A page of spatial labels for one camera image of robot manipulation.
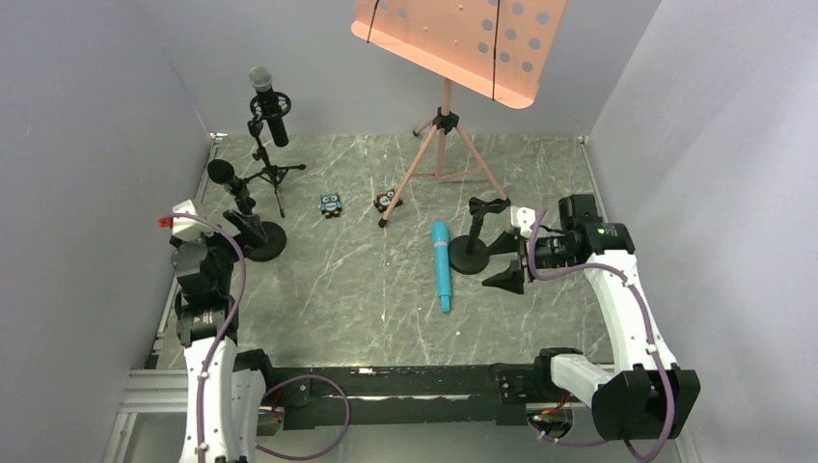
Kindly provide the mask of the black microphone orange end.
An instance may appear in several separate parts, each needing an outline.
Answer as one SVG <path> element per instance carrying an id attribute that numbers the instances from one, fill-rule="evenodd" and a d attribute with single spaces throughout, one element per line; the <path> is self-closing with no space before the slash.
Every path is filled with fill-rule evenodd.
<path id="1" fill-rule="evenodd" d="M 207 164 L 206 171 L 212 182 L 222 185 L 232 195 L 240 213 L 244 215 L 253 213 L 256 202 L 250 195 L 247 181 L 236 175 L 230 162 L 213 159 Z"/>

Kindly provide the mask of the blue microphone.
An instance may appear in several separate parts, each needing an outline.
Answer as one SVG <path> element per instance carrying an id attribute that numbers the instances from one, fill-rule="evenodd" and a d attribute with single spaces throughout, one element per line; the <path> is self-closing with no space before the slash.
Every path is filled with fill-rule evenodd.
<path id="1" fill-rule="evenodd" d="M 450 276 L 450 233 L 444 221 L 432 225 L 431 240 L 434 248 L 434 263 L 437 282 L 437 295 L 443 313 L 451 311 L 451 276 Z"/>

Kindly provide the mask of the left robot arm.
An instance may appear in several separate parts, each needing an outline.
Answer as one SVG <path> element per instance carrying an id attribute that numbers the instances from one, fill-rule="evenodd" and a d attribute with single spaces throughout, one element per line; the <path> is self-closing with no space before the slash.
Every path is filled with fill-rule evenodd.
<path id="1" fill-rule="evenodd" d="M 238 348 L 246 290 L 245 234 L 231 235 L 191 201 L 161 218 L 171 230 L 174 311 L 187 378 L 182 462 L 252 462 L 269 360 Z"/>

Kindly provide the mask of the black round base mic stand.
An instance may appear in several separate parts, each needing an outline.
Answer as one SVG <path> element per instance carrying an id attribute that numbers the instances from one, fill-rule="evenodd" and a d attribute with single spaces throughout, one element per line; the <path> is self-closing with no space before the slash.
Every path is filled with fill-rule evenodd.
<path id="1" fill-rule="evenodd" d="M 449 244 L 450 268 L 464 275 L 476 275 L 488 265 L 488 247 L 479 238 L 487 214 L 500 214 L 510 206 L 510 199 L 484 201 L 472 197 L 468 209 L 472 218 L 467 234 L 459 235 Z"/>

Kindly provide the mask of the black microphone silver mesh head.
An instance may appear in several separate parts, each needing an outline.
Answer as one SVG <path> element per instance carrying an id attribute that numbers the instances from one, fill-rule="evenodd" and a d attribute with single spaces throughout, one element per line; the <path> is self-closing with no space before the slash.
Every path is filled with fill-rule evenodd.
<path id="1" fill-rule="evenodd" d="M 257 93 L 257 103 L 261 115 L 268 123 L 275 146 L 278 148 L 286 147 L 289 138 L 283 122 L 283 111 L 279 104 L 279 96 L 272 88 L 273 78 L 271 72 L 262 66 L 253 67 L 249 72 L 249 80 Z"/>

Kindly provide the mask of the black round base clip stand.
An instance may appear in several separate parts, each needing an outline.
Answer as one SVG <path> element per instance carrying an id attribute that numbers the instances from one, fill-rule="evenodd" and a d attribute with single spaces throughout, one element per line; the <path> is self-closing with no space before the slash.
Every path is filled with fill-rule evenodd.
<path id="1" fill-rule="evenodd" d="M 286 247 L 284 229 L 274 222 L 262 221 L 254 212 L 256 201 L 248 194 L 240 195 L 235 203 L 243 223 L 240 233 L 245 256 L 256 262 L 277 258 Z"/>

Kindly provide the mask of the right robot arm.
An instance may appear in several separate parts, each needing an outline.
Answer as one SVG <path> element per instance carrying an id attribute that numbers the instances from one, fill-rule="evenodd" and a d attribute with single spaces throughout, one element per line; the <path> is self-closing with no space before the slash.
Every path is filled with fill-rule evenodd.
<path id="1" fill-rule="evenodd" d="M 636 247 L 621 223 L 604 221 L 591 194 L 559 200 L 559 227 L 543 235 L 546 209 L 511 206 L 510 225 L 490 246 L 515 253 L 485 286 L 521 294 L 528 282 L 581 273 L 603 315 L 613 368 L 575 348 L 546 348 L 536 370 L 545 385 L 567 392 L 591 412 L 598 445 L 621 441 L 639 462 L 653 461 L 677 438 L 701 391 L 698 374 L 679 366 L 642 290 Z"/>

